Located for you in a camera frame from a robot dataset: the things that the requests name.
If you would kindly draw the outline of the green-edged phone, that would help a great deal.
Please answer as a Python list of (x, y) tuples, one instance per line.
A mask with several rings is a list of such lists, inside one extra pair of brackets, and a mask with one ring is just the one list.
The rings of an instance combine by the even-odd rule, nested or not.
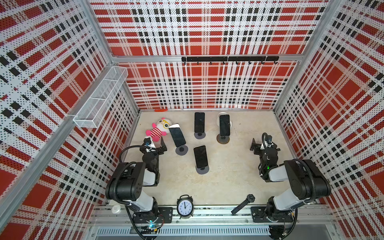
[(171, 125), (169, 131), (177, 148), (186, 144), (186, 140), (179, 124)]

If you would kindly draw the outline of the black phone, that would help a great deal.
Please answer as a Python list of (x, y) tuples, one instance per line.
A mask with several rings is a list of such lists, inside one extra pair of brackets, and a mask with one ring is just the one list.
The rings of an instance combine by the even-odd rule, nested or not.
[(208, 166), (207, 149), (205, 145), (194, 147), (196, 167), (198, 169)]

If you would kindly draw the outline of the purple-edged phone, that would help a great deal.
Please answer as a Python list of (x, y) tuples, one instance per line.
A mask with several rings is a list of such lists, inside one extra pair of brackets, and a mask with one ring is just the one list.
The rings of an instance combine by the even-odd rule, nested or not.
[(195, 133), (202, 134), (205, 132), (205, 113), (195, 113)]

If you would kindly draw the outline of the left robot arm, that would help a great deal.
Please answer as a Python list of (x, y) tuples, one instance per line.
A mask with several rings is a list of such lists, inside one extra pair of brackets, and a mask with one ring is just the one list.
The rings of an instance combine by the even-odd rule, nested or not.
[(156, 187), (160, 181), (159, 156), (167, 151), (163, 138), (157, 148), (154, 138), (144, 138), (142, 145), (126, 147), (122, 153), (138, 148), (143, 154), (141, 162), (126, 163), (119, 155), (119, 164), (106, 188), (106, 197), (131, 209), (137, 217), (154, 222), (159, 216), (158, 203), (143, 187)]

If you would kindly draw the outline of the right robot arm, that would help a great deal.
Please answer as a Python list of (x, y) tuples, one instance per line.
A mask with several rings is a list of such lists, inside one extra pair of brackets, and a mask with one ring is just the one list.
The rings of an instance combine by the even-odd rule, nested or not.
[(252, 140), (250, 150), (260, 158), (259, 176), (265, 182), (290, 184), (286, 191), (269, 198), (264, 217), (271, 222), (287, 219), (299, 207), (331, 194), (329, 181), (313, 161), (293, 159), (278, 165), (280, 149), (267, 133), (263, 133), (260, 144)]

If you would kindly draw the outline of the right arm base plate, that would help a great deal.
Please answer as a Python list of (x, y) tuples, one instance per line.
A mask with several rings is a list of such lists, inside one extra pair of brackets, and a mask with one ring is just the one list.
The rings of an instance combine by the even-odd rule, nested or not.
[(292, 223), (294, 218), (290, 211), (270, 211), (266, 207), (251, 207), (254, 223)]

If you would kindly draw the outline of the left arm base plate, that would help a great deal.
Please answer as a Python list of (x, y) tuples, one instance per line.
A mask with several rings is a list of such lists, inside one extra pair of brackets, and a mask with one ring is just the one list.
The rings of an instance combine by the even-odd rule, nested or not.
[(173, 208), (154, 208), (149, 212), (135, 212), (133, 221), (135, 224), (169, 224), (172, 222)]

